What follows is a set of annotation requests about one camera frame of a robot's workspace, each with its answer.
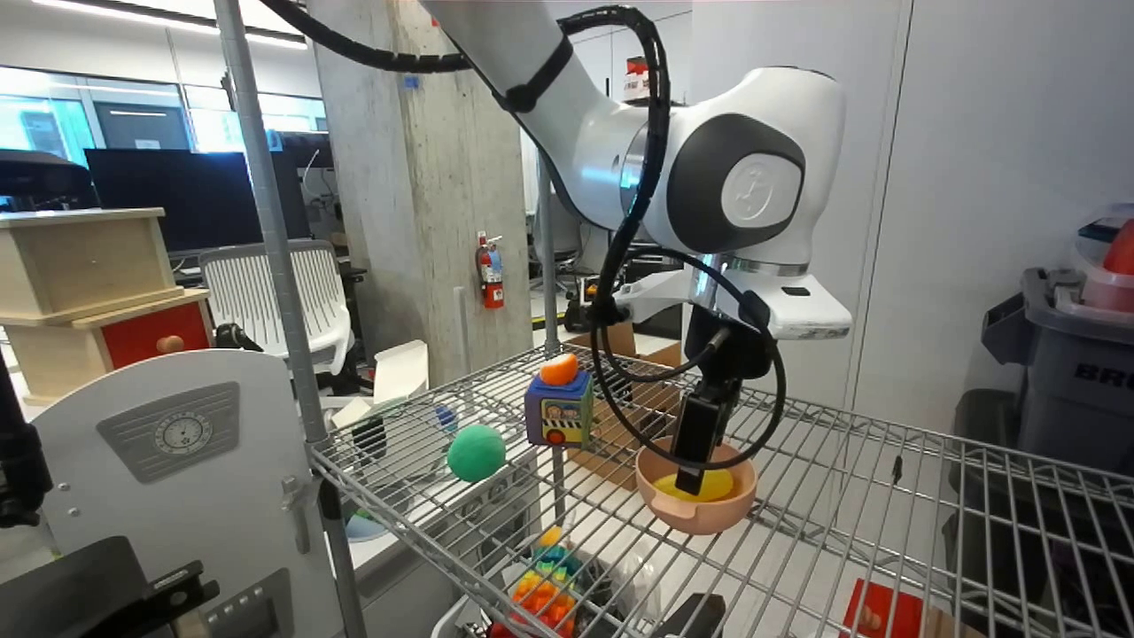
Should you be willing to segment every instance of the fire extinguisher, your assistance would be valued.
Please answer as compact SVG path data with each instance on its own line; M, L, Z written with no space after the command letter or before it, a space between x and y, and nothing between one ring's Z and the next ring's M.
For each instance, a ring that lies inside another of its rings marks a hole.
M502 308L502 259L499 259L499 239L489 239L486 230L475 241L475 267L483 276L483 305Z

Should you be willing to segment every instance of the gray bin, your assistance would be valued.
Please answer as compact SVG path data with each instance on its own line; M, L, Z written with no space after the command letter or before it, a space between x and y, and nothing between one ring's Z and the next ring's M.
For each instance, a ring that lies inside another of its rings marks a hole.
M986 347L1029 365L1022 451L1134 475L1134 331L1067 315L1043 270L986 318Z

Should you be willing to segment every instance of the chrome shelf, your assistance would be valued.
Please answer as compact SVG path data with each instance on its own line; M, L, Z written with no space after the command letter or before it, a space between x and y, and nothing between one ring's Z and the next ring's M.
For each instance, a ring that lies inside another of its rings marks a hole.
M567 502L563 539L584 560L579 636L651 636L693 592L728 603L724 636L843 636L863 629L857 583L922 601L922 636L1134 636L1134 478L791 400L755 459L760 502L724 537L655 520L632 491L525 445L522 397L541 355L391 407L376 432L341 430L315 468L433 560L517 636L558 636L511 603L517 566ZM624 387L655 414L674 389ZM729 441L745 446L771 394L745 389ZM495 426L507 465L478 485L448 478L454 422ZM632 475L634 451L596 451ZM478 494L492 517L468 510ZM884 636L902 608L884 608Z

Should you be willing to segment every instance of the wooden bowl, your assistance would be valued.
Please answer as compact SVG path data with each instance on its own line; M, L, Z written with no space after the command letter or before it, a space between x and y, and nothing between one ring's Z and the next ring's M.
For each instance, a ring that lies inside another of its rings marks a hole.
M713 461L729 461L729 459L739 459L739 446L729 446L729 445L719 445L713 451ZM748 510L755 502L755 481L760 481L750 461L729 468L739 494L728 500L713 500L713 502L678 500L678 498L659 494L651 485L655 478L674 475L674 471L678 471L674 461L665 461L646 446L637 451L637 461L634 461L637 494L642 494L646 507L651 514L659 514L665 526L693 532L693 537L716 537L716 532L728 532L729 526L739 526L740 517L748 517Z

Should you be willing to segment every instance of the concrete column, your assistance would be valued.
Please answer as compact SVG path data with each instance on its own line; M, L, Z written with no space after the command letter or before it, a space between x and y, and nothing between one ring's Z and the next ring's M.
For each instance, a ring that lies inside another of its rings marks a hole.
M382 50L450 50L420 0L319 0L313 13ZM478 75L397 78L315 52L369 347L428 339L433 382L457 381L454 286L468 292L473 368L533 344L517 124ZM475 239L502 235L502 308L478 305Z

